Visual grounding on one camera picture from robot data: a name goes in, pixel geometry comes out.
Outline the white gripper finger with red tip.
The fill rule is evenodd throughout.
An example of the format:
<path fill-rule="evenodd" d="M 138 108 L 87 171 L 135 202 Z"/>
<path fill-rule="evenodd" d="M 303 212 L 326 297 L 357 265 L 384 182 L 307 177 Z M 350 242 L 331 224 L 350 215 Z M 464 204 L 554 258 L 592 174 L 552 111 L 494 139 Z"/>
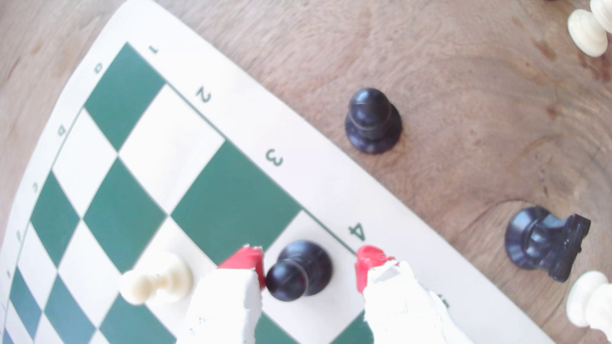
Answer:
<path fill-rule="evenodd" d="M 373 343 L 472 343 L 408 262 L 371 245 L 361 246 L 356 257 L 356 287 Z"/>
<path fill-rule="evenodd" d="M 242 246 L 202 277 L 177 343 L 255 343 L 263 312 L 264 251 Z"/>

